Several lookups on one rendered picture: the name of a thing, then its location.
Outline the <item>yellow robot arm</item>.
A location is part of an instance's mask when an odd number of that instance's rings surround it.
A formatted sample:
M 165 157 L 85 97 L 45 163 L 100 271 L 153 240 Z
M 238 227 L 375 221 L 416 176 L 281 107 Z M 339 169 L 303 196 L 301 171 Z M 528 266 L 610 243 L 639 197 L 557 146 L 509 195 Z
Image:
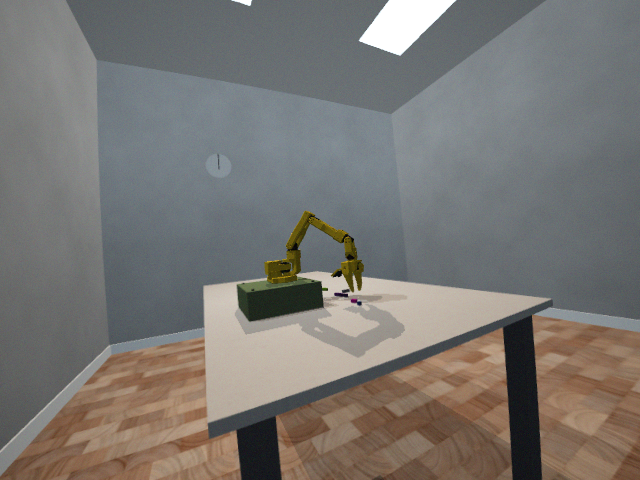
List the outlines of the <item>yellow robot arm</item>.
M 296 274 L 301 271 L 301 251 L 298 250 L 298 247 L 303 240 L 310 224 L 328 234 L 329 236 L 333 237 L 333 239 L 337 242 L 344 243 L 345 257 L 347 260 L 358 259 L 357 249 L 354 244 L 354 238 L 350 237 L 347 232 L 339 229 L 336 230 L 314 216 L 315 215 L 313 213 L 304 211 L 300 221 L 296 225 L 286 244 L 286 248 L 288 249 L 288 251 L 286 251 L 287 259 L 268 261 L 270 271 L 270 276 L 268 275 L 267 277 L 268 282 L 276 284 L 297 280 Z M 291 263 L 288 262 L 292 263 L 292 271 L 290 271 Z

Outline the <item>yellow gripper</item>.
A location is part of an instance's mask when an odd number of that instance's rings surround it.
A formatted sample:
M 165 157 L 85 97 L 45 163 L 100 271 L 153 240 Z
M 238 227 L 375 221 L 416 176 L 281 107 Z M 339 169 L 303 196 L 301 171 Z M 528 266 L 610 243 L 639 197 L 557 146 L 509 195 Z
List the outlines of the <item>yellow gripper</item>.
M 351 290 L 351 292 L 354 292 L 354 286 L 353 286 L 353 273 L 357 282 L 357 287 L 358 290 L 361 290 L 362 287 L 362 276 L 361 273 L 364 271 L 364 264 L 361 263 L 362 260 L 347 260 L 345 262 L 341 262 L 341 268 L 337 269 L 332 275 L 331 277 L 341 277 L 342 274 L 344 275 L 347 284 Z M 341 270 L 341 271 L 339 271 Z M 357 270 L 357 271 L 356 271 Z

